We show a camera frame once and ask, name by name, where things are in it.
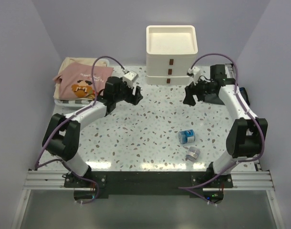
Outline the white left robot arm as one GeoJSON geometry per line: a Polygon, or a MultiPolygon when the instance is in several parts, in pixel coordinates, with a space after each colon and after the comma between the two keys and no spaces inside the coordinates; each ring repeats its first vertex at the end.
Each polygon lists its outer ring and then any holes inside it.
{"type": "Polygon", "coordinates": [[[46,130],[42,149],[56,156],[75,174],[75,182],[87,187],[92,181],[90,166],[78,154],[80,131],[92,122],[109,115],[116,104],[125,101],[137,105],[143,98],[141,88],[134,88],[137,74],[127,72],[123,77],[111,76],[105,83],[103,94],[81,109],[66,114],[54,114],[46,130]]]}

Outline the clear tape roll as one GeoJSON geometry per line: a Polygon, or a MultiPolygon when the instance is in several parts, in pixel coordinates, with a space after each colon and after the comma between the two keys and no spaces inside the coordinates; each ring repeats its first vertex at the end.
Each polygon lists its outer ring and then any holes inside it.
{"type": "Polygon", "coordinates": [[[200,154],[200,150],[194,146],[191,146],[186,153],[186,159],[195,162],[200,154]]]}

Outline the blue label can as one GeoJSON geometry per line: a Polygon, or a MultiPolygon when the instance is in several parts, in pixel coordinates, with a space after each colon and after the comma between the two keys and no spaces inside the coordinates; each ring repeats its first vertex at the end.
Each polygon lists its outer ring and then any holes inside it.
{"type": "Polygon", "coordinates": [[[193,143],[196,139],[195,132],[192,129],[179,131],[178,139],[181,144],[193,143]]]}

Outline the cream drawer organizer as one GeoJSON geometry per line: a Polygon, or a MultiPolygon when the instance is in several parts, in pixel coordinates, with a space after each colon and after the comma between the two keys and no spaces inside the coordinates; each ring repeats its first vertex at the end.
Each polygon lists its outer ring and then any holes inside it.
{"type": "Polygon", "coordinates": [[[149,85],[187,85],[188,69],[197,58],[192,25],[149,25],[146,28],[146,82],[149,85]]]}

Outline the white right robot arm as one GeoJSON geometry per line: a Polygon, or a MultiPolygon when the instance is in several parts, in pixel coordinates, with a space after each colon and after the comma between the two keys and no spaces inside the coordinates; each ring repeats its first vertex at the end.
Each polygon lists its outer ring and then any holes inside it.
{"type": "Polygon", "coordinates": [[[215,94],[233,119],[226,138],[226,151],[209,164],[197,185],[217,187],[222,182],[222,176],[230,174],[239,163],[253,162],[263,155],[268,122],[251,111],[236,80],[227,76],[224,65],[212,65],[209,80],[202,80],[201,70],[195,66],[188,69],[187,75],[193,78],[193,82],[185,87],[184,104],[195,106],[207,95],[215,94]]]}

